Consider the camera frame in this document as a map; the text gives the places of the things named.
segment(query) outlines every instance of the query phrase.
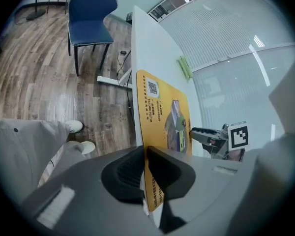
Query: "blue chair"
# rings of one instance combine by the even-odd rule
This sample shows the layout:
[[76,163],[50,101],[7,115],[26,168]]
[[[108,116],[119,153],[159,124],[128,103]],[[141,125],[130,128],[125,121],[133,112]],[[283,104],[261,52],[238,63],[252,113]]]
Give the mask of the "blue chair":
[[102,69],[109,45],[114,42],[104,25],[104,18],[116,10],[117,0],[70,0],[68,5],[68,52],[70,43],[74,46],[75,71],[79,76],[78,47],[106,44],[100,64]]

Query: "shoe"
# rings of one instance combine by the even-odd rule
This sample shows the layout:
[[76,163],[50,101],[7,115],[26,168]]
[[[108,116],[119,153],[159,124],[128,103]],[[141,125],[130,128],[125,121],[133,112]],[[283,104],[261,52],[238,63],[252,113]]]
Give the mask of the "shoe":
[[79,132],[83,128],[83,124],[79,120],[69,120],[65,124],[69,125],[70,133]]
[[84,147],[84,150],[82,151],[82,154],[89,154],[92,151],[95,150],[95,144],[92,142],[81,142],[81,144]]

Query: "person's leg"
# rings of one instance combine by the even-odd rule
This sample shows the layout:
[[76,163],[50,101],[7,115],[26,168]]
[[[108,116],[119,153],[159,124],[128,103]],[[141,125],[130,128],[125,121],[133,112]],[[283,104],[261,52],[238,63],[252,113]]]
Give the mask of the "person's leg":
[[50,178],[58,176],[62,172],[69,169],[71,166],[82,162],[85,160],[85,157],[82,155],[84,146],[76,141],[69,141],[63,145],[63,153],[61,155],[58,164],[55,165],[55,168],[50,176]]
[[0,120],[0,181],[7,195],[20,203],[37,188],[50,159],[80,122]]

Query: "chair leg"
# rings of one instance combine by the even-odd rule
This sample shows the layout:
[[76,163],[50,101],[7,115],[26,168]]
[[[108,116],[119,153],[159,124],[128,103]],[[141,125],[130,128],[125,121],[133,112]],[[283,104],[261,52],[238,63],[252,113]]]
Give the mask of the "chair leg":
[[64,14],[67,13],[67,7],[68,7],[68,0],[65,0]]
[[69,33],[68,33],[68,53],[69,53],[69,56],[71,56],[71,47],[70,47],[70,36],[69,36]]
[[50,0],[48,0],[48,4],[47,4],[47,14],[48,14],[48,9],[49,9],[49,3],[50,3]]
[[79,76],[79,65],[78,65],[78,47],[74,46],[74,63],[75,63],[75,72]]
[[101,61],[101,63],[100,63],[99,70],[102,69],[102,66],[103,66],[103,64],[104,64],[104,60],[105,60],[105,57],[106,57],[106,54],[107,54],[107,51],[108,51],[108,47],[109,47],[109,45],[110,45],[110,44],[107,44],[107,45],[106,45],[106,48],[105,48],[105,51],[104,51],[104,54],[103,54],[103,58],[102,58],[102,61]]

